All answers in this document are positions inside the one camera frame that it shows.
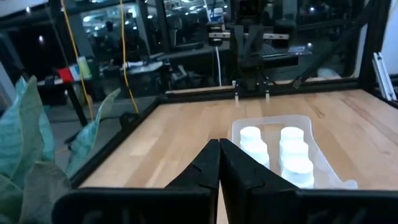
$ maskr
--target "wooden tabletop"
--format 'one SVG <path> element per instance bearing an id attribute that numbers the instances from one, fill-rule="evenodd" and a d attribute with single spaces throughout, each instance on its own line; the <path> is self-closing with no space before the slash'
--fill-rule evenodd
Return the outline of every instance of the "wooden tabletop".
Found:
<path id="1" fill-rule="evenodd" d="M 160 105 L 82 187 L 164 187 L 237 119 L 302 114 L 342 180 L 398 189 L 398 110 L 362 90 Z M 218 220 L 226 222 L 222 195 Z"/>

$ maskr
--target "plant leaf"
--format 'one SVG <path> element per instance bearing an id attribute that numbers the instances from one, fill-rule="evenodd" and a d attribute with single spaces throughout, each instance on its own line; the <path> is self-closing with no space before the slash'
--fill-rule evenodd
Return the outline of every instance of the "plant leaf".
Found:
<path id="1" fill-rule="evenodd" d="M 39 118 L 39 128 L 44 142 L 42 160 L 54 162 L 54 157 L 55 157 L 54 136 L 52 134 L 50 121 L 47 115 L 45 114 L 43 106 Z"/>
<path id="2" fill-rule="evenodd" d="M 22 124 L 19 107 L 25 80 L 20 78 L 16 83 L 17 97 L 0 119 L 0 174 L 10 177 L 15 171 L 22 153 Z"/>
<path id="3" fill-rule="evenodd" d="M 21 97 L 18 109 L 22 134 L 22 152 L 16 169 L 11 175 L 11 181 L 21 189 L 24 188 L 26 175 L 33 167 L 35 161 L 40 160 L 42 157 L 44 142 L 39 129 L 39 118 L 42 108 L 39 92 L 37 91 L 37 79 L 32 77 Z"/>
<path id="4" fill-rule="evenodd" d="M 36 162 L 25 180 L 20 223 L 51 223 L 55 202 L 71 189 L 68 177 L 53 162 Z"/>
<path id="5" fill-rule="evenodd" d="M 16 92 L 21 97 L 26 91 L 27 83 L 23 77 L 20 77 L 16 83 Z M 42 134 L 42 138 L 44 141 L 44 149 L 43 149 L 43 161 L 54 161 L 55 157 L 55 144 L 54 144 L 54 136 L 52 134 L 50 121 L 45 114 L 42 100 L 40 99 L 40 104 L 42 105 L 42 112 L 39 118 L 39 128 L 40 133 Z"/>
<path id="6" fill-rule="evenodd" d="M 72 142 L 69 165 L 66 169 L 66 173 L 69 177 L 71 177 L 82 166 L 88 157 L 88 154 L 94 148 L 100 121 L 103 116 L 111 111 L 114 99 L 119 93 L 120 89 L 117 89 L 105 98 L 98 109 L 95 120 L 85 126 L 76 136 L 76 139 Z"/>
<path id="7" fill-rule="evenodd" d="M 23 191 L 7 177 L 0 175 L 0 214 L 14 223 L 21 214 Z"/>
<path id="8" fill-rule="evenodd" d="M 14 222 L 11 221 L 11 219 L 9 219 L 7 216 L 1 215 L 1 214 L 0 214 L 0 223 L 1 224 L 14 224 Z"/>

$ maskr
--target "white cup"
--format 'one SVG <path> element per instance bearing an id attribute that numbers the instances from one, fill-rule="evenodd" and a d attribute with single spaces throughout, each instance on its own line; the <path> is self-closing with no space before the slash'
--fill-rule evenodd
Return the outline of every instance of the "white cup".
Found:
<path id="1" fill-rule="evenodd" d="M 242 150 L 255 161 L 269 169 L 268 147 L 261 139 L 247 142 L 243 145 Z"/>
<path id="2" fill-rule="evenodd" d="M 308 158 L 308 144 L 299 140 L 289 140 L 279 143 L 280 161 L 286 158 Z"/>
<path id="3" fill-rule="evenodd" d="M 285 127 L 280 131 L 280 141 L 304 141 L 304 131 L 296 127 Z"/>
<path id="4" fill-rule="evenodd" d="M 245 142 L 261 139 L 260 129 L 254 126 L 245 127 L 240 131 L 240 133 L 241 133 L 241 148 Z"/>
<path id="5" fill-rule="evenodd" d="M 286 158 L 281 176 L 299 188 L 312 189 L 315 183 L 313 164 L 305 158 Z"/>

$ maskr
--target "metal bracket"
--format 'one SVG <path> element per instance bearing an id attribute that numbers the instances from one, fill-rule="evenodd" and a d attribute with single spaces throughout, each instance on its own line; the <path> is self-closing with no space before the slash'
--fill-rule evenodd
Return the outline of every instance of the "metal bracket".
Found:
<path id="1" fill-rule="evenodd" d="M 210 32 L 209 38 L 229 39 L 229 38 L 231 38 L 231 33 L 230 32 Z M 288 34 L 263 34 L 262 38 L 267 39 L 267 40 L 288 40 L 289 35 Z"/>
<path id="2" fill-rule="evenodd" d="M 381 52 L 373 53 L 372 63 L 382 97 L 387 101 L 397 100 L 397 96 L 394 91 L 394 87 L 392 86 Z"/>

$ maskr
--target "person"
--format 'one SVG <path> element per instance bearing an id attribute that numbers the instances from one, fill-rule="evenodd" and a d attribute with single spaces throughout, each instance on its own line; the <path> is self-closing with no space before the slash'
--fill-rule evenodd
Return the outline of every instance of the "person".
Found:
<path id="1" fill-rule="evenodd" d="M 108 21 L 105 23 L 106 26 L 106 43 L 114 50 L 119 47 L 119 40 L 121 38 L 121 34 L 118 34 L 113 27 L 113 22 Z"/>

